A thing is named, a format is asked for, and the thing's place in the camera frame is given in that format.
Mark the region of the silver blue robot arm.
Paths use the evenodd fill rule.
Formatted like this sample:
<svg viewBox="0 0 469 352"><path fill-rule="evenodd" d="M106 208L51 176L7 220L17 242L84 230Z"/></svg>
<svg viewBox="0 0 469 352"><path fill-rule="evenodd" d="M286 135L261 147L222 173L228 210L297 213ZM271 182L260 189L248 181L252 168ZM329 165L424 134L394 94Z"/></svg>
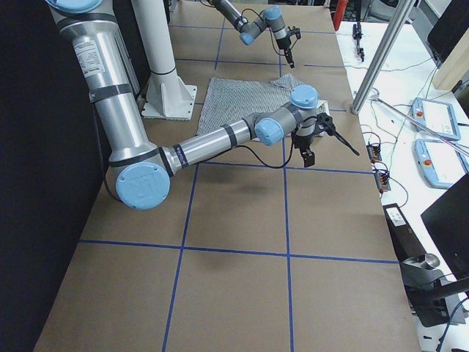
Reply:
<svg viewBox="0 0 469 352"><path fill-rule="evenodd" d="M275 38L278 49L283 52L282 56L285 57L288 65L291 68L295 67L292 55L294 44L292 44L291 37L294 36L296 40L299 40L301 38L300 29L285 24L281 8L278 5L273 5L257 13L256 19L250 22L230 1L215 0L208 1L208 4L216 8L240 33L240 39L245 45L252 44L260 34L268 29Z"/></svg>
<svg viewBox="0 0 469 352"><path fill-rule="evenodd" d="M314 162L311 143L325 128L317 112L317 92L309 85L293 89L290 99L271 113L253 113L212 132L172 147L148 138L136 102L136 89L120 53L119 25L111 1L50 1L56 27L72 44L94 106L111 145L110 167L119 199L148 210L167 197L170 179L181 169L215 158L252 139L271 146L292 138L306 166ZM196 87L177 75L162 1L134 1L133 11L151 70L148 115L185 119L192 114Z"/></svg>

